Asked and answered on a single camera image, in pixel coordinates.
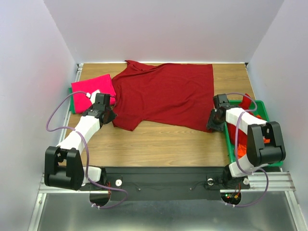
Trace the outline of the dark red t-shirt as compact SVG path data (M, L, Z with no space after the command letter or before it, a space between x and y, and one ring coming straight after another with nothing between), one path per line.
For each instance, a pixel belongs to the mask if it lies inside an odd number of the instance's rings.
M212 65L126 63L112 79L114 127L133 131L142 121L150 121L207 131L214 96Z

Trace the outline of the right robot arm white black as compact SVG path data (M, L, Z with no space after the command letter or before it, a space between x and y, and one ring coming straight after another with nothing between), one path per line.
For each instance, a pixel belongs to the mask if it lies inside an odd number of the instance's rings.
M225 124L235 126L235 162L225 166L221 182L227 188L232 188L241 179L254 173L262 167L285 160L286 150L278 122L268 122L252 115L257 110L257 103L248 95L243 95L253 104L253 109L243 109L232 105L227 94L213 97L214 109L211 110L206 129L223 131ZM239 131L247 136L246 153L238 157Z

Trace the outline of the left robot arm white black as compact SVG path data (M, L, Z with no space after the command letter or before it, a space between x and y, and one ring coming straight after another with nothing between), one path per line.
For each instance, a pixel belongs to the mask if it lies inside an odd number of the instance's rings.
M44 183L46 186L70 190L79 190L89 183L89 167L83 167L81 154L88 149L88 142L103 125L110 123L116 117L110 106L110 94L101 93L99 90L92 94L77 91L76 94L84 94L91 102L76 125L76 127L49 128L49 123L56 113L57 106L46 123L46 130L53 132L60 129L70 130L70 134L56 146L50 146L45 151Z

